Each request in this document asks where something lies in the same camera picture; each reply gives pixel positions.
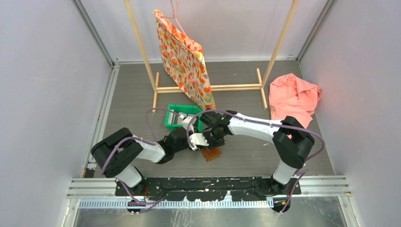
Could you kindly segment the brown leather card holder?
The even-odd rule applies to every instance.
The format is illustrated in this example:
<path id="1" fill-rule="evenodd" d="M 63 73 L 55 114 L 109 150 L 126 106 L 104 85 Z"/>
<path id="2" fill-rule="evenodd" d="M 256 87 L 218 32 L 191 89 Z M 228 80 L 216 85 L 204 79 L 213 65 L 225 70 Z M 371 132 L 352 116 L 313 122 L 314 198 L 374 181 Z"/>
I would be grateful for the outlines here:
<path id="1" fill-rule="evenodd" d="M 202 148 L 201 152 L 207 162 L 210 162 L 210 161 L 220 157 L 222 154 L 222 152 L 219 148 L 212 148 L 212 149 Z"/>

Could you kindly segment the green plastic card bin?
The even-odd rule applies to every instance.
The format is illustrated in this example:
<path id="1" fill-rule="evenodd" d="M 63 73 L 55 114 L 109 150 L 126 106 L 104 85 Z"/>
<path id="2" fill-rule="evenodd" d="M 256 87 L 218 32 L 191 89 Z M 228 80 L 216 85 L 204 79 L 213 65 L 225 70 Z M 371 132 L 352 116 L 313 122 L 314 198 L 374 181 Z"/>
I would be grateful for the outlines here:
<path id="1" fill-rule="evenodd" d="M 194 105 L 169 104 L 168 109 L 175 112 L 175 114 L 167 112 L 165 118 L 165 126 L 171 131 L 176 127 L 182 127 L 183 120 L 188 116 L 193 117 L 201 112 L 201 109 Z"/>

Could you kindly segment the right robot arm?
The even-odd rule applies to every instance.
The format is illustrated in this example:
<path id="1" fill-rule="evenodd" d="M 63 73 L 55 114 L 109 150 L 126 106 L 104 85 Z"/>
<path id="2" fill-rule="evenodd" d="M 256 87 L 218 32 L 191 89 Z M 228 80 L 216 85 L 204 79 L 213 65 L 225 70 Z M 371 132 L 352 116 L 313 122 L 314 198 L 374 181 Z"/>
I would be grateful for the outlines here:
<path id="1" fill-rule="evenodd" d="M 290 178 L 303 167 L 315 143 L 310 132 L 292 116 L 265 120 L 235 111 L 211 111 L 203 113 L 200 121 L 207 126 L 203 136 L 210 148 L 224 145 L 226 135 L 249 136 L 272 143 L 280 157 L 270 178 L 270 189 L 276 194 L 288 189 Z"/>

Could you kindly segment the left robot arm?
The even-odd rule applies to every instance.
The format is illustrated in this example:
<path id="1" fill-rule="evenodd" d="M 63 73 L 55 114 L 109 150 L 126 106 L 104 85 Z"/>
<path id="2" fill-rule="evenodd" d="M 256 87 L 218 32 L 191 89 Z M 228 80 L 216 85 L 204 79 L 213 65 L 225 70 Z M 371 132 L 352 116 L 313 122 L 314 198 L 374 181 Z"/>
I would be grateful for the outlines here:
<path id="1" fill-rule="evenodd" d="M 132 195 L 139 196 L 145 190 L 145 183 L 142 173 L 131 165 L 134 159 L 164 164 L 172 160 L 175 153 L 188 148 L 183 127 L 175 128 L 155 143 L 135 137 L 128 128 L 121 128 L 95 144 L 90 152 L 105 177 L 122 181 Z"/>

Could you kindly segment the stack of credit cards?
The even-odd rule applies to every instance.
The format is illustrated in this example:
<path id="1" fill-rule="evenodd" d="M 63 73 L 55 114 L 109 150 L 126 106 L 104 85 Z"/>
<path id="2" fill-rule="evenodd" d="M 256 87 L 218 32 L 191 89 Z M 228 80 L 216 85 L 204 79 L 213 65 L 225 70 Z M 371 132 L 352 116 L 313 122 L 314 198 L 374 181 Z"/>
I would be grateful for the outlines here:
<path id="1" fill-rule="evenodd" d="M 169 112 L 169 117 L 167 120 L 168 124 L 171 125 L 176 125 L 176 124 L 182 124 L 182 121 L 188 116 L 188 114 L 183 113 L 183 112 L 175 112 L 171 113 Z"/>

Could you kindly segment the floral fabric bag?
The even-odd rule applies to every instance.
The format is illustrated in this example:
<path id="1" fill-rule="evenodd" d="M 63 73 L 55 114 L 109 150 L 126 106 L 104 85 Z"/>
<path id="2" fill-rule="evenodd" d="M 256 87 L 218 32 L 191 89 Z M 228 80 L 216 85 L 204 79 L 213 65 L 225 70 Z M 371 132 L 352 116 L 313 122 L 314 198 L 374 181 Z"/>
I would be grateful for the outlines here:
<path id="1" fill-rule="evenodd" d="M 156 18 L 158 12 L 161 11 L 153 10 L 165 71 L 179 89 L 202 110 L 216 109 L 203 51 L 189 51 L 180 41 L 173 38 L 172 34 Z"/>

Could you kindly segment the pink crumpled cloth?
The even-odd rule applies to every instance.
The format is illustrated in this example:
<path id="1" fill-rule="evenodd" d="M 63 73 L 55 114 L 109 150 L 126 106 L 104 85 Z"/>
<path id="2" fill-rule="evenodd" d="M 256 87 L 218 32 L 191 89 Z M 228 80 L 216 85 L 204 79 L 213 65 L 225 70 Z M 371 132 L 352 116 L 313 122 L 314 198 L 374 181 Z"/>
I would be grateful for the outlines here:
<path id="1" fill-rule="evenodd" d="M 321 100 L 322 89 L 293 73 L 280 76 L 270 83 L 269 106 L 272 120 L 292 116 L 307 128 Z"/>

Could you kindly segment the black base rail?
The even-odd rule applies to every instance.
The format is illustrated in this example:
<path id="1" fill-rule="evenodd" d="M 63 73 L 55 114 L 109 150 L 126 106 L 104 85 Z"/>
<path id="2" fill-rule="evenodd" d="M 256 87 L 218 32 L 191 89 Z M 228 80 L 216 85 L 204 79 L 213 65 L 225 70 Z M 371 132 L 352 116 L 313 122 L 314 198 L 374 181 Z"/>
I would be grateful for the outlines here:
<path id="1" fill-rule="evenodd" d="M 300 195 L 301 190 L 296 178 L 280 192 L 272 188 L 272 180 L 261 176 L 251 177 L 148 177 L 134 189 L 125 190 L 116 180 L 116 196 L 145 196 L 150 201 L 262 201 L 267 197 L 289 194 Z"/>

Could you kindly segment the aluminium frame rail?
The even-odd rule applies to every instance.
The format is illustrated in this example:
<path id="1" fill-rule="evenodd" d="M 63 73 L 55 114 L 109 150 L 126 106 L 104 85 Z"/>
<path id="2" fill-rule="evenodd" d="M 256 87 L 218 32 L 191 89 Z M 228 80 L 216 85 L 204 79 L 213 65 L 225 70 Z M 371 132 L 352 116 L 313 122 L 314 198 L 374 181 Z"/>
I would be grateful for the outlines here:
<path id="1" fill-rule="evenodd" d="M 70 184 L 67 198 L 76 200 L 83 208 L 129 208 L 146 209 L 221 209 L 221 208 L 273 208 L 285 206 L 288 201 L 294 202 L 299 197 L 350 197 L 351 191 L 343 176 L 304 176 L 296 178 L 301 194 L 289 194 L 288 197 L 273 196 L 262 201 L 232 201 L 226 198 L 222 201 L 200 200 L 188 201 L 150 201 L 145 196 L 136 199 L 134 196 L 116 196 L 116 179 L 106 178 L 75 178 Z"/>

